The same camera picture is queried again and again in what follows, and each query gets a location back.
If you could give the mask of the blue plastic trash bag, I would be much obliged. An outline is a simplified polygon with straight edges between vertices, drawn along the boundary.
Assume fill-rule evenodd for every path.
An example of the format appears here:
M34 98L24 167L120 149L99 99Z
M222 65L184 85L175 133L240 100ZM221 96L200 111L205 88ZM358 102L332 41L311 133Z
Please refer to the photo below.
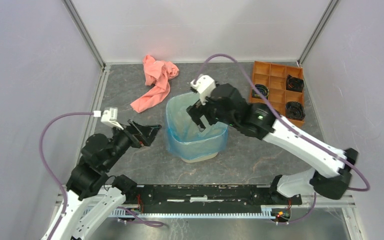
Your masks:
M194 93L171 97L165 108L165 145L178 158L192 160L225 150L228 126L218 122L200 132L187 113L187 107L199 100Z

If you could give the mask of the beige trash bin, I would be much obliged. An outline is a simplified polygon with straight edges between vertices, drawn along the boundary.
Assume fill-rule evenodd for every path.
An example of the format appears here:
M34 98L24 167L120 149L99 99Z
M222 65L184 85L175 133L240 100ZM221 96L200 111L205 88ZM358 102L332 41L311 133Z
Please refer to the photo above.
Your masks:
M214 157L216 157L217 155L218 155L218 152L215 152L215 153L212 153L212 154L209 154L209 155L205 155L205 156L201 156L201 157L197 157L197 158L194 158L194 159L181 158L181 160L190 164L190 163L197 163L197 162L202 162L202 161L210 160L210 159L213 159Z

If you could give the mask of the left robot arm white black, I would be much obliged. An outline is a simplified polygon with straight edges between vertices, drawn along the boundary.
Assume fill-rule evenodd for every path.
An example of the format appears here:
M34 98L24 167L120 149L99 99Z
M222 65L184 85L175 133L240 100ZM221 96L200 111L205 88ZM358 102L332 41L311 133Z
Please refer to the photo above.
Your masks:
M39 155L46 170L57 183L62 193L62 204L57 216L43 235L44 240L84 240L104 221L118 204L131 204L137 198L137 186L126 176L117 176L105 197L95 206L91 217L81 218L88 201L96 196L110 178L108 172L129 148L149 147L159 130L157 125L140 125L132 120L128 125L116 119L101 118L104 125L112 130L112 137L104 134L89 136L81 149L79 163L71 171L66 185L58 180L47 164L43 153L43 141L48 128L56 122L51 120L41 133Z

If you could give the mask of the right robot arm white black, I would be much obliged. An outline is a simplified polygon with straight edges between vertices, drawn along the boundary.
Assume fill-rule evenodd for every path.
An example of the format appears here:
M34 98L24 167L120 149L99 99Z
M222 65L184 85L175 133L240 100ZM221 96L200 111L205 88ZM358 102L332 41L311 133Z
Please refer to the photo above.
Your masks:
M224 123L241 134L274 144L311 166L293 175L278 175L269 189L269 199L282 204L299 194L317 193L339 200L348 190L358 152L353 148L341 150L307 134L286 117L276 118L264 103L248 103L231 84L192 84L191 90L199 99L187 108L192 121L202 132L207 126Z

